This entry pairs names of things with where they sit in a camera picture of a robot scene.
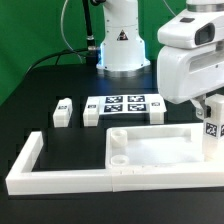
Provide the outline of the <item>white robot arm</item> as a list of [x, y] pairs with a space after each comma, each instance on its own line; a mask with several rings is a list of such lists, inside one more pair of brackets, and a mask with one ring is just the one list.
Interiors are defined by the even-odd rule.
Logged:
[[[132, 76], [150, 65], [138, 31], [138, 0], [103, 0], [105, 39], [97, 69], [112, 77]], [[186, 0], [186, 8], [159, 28], [157, 88], [174, 104], [191, 101], [197, 117], [221, 107], [207, 93], [224, 87], [224, 0]]]

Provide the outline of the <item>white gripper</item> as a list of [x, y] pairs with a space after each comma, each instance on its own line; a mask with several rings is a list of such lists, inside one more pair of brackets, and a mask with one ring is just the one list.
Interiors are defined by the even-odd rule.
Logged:
[[224, 12], [182, 11], [158, 30], [158, 41], [159, 93], [174, 104], [193, 98], [196, 117], [208, 118], [203, 94], [224, 86]]

